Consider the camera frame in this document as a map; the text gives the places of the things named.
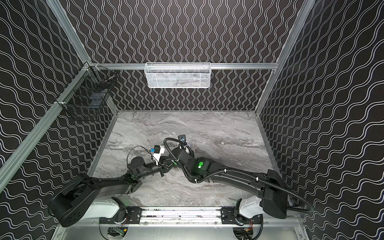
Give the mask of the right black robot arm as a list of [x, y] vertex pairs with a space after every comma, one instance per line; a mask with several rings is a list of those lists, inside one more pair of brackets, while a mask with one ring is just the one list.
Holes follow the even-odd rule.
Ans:
[[283, 191], [286, 184], [274, 170], [268, 170], [267, 173], [238, 170], [209, 158], [195, 158], [181, 147], [171, 151], [170, 159], [176, 162], [193, 184], [212, 181], [251, 193], [258, 198], [258, 212], [255, 215], [266, 213], [277, 219], [287, 217], [288, 194]]

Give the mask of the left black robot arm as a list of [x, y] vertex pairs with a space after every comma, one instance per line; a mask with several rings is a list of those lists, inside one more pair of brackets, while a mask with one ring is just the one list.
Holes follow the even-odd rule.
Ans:
[[161, 156], [159, 165], [145, 164], [139, 157], [128, 164], [127, 172], [117, 178], [94, 178], [87, 174], [76, 176], [65, 185], [48, 204], [49, 214], [62, 227], [70, 227], [85, 216], [94, 200], [112, 195], [131, 194], [143, 184], [141, 179], [160, 173], [163, 176], [173, 168], [169, 157]]

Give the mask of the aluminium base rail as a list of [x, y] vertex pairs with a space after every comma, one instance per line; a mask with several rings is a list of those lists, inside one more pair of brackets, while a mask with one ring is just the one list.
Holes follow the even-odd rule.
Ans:
[[261, 223], [261, 216], [247, 219], [235, 215], [234, 207], [119, 207], [116, 204], [95, 203], [86, 211], [75, 210], [63, 217], [59, 223], [67, 228], [80, 221], [101, 220], [102, 225], [137, 225], [174, 227], [184, 226], [233, 226], [249, 227]]

